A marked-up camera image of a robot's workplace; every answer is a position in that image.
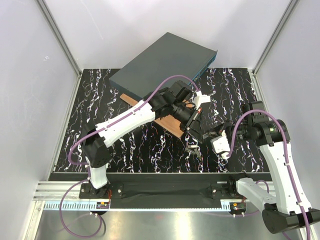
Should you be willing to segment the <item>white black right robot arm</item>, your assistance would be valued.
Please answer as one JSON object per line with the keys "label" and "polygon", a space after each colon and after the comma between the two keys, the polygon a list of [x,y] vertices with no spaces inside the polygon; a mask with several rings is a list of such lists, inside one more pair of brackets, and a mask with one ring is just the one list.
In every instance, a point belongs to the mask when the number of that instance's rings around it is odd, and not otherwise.
{"label": "white black right robot arm", "polygon": [[300,183],[292,157],[291,139],[286,124],[266,112],[262,101],[243,106],[235,124],[222,123],[203,135],[215,154],[227,160],[236,141],[255,141],[267,162],[275,196],[258,186],[246,173],[231,176],[223,193],[249,200],[262,215],[272,234],[305,229],[305,239],[315,240],[311,226],[320,221],[320,211],[312,207]]}

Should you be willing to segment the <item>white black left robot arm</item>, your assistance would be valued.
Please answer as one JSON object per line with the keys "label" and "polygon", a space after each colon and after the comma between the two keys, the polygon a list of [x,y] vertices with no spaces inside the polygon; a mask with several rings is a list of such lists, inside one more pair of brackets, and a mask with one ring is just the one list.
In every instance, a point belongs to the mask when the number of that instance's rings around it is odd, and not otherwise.
{"label": "white black left robot arm", "polygon": [[210,102],[210,96],[200,90],[195,92],[192,102],[188,99],[191,88],[179,80],[171,87],[157,88],[136,105],[122,114],[89,129],[81,147],[88,163],[90,192],[97,198],[108,193],[107,163],[112,158],[111,146],[132,130],[166,116],[180,122],[179,129],[203,142],[200,118],[202,104]]}

